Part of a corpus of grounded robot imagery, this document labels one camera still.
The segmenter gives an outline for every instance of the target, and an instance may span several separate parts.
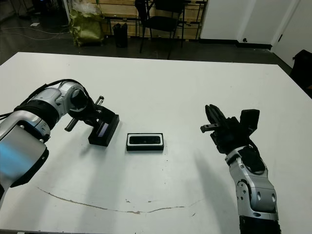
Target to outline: chair leg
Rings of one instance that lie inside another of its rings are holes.
[[[183,47],[183,35],[184,35],[184,12],[185,12],[185,6],[183,7],[183,17],[182,17],[182,40],[181,40],[181,48]]]
[[[143,27],[142,42],[141,42],[141,46],[140,46],[140,53],[142,53],[143,42],[144,42],[144,35],[145,35],[145,27]]]
[[[170,54],[171,54],[171,50],[172,50],[172,41],[175,39],[175,35],[176,35],[176,28],[174,30],[174,34],[172,36],[172,39],[170,39],[170,49],[169,49],[169,53],[168,53],[168,57],[167,60],[169,60]]]
[[[151,28],[150,28],[150,35],[151,35],[151,40],[152,40],[153,36],[152,36],[152,29]]]

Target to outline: small black box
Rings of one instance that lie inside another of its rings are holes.
[[[128,133],[127,151],[149,151],[164,149],[162,133]]]

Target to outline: trash can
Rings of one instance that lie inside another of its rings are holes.
[[[114,37],[116,46],[125,48],[128,46],[128,25],[124,23],[122,26],[120,23],[113,26]]]

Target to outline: scratch mark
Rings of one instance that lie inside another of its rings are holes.
[[[193,205],[195,205],[196,203],[202,201],[203,199],[201,200],[198,200],[194,203],[192,203],[191,205],[189,206],[173,206],[173,207],[164,207],[164,208],[159,208],[159,209],[156,209],[156,210],[152,210],[152,211],[119,211],[119,210],[113,210],[113,209],[108,209],[108,208],[104,208],[104,207],[100,207],[100,206],[94,206],[94,205],[90,205],[90,204],[86,204],[86,203],[82,203],[82,202],[77,202],[77,201],[73,201],[73,200],[68,200],[68,199],[65,199],[65,198],[62,198],[62,197],[59,197],[59,196],[56,196],[52,193],[49,193],[39,187],[37,187],[37,189],[39,189],[40,191],[44,192],[45,194],[48,194],[52,197],[55,197],[57,199],[60,199],[62,201],[68,201],[68,202],[71,202],[71,203],[75,203],[75,204],[78,204],[78,205],[83,205],[83,206],[88,206],[88,207],[93,207],[93,208],[97,208],[97,209],[101,209],[101,210],[106,210],[106,211],[115,211],[115,212],[121,212],[121,213],[133,213],[133,214],[136,214],[136,215],[140,215],[141,213],[153,213],[153,212],[156,212],[156,211],[162,211],[162,210],[169,210],[169,209],[177,209],[177,208],[186,208],[186,207],[191,207]]]
[[[152,212],[155,212],[155,211],[168,210],[168,209],[174,209],[174,208],[185,208],[185,206],[164,207],[164,208],[159,208],[159,209],[156,209],[156,210],[153,210],[153,211],[146,211],[144,213],[152,213]]]

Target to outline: white table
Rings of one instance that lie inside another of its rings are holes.
[[[109,147],[83,122],[47,142],[33,179],[8,191],[0,229],[112,234],[238,234],[235,185],[205,104],[227,117],[259,109],[252,140],[277,192],[283,234],[312,230],[312,101],[277,66],[18,53],[0,67],[0,112],[45,82],[74,78],[120,115]],[[126,134],[161,132],[163,153],[128,153]]]

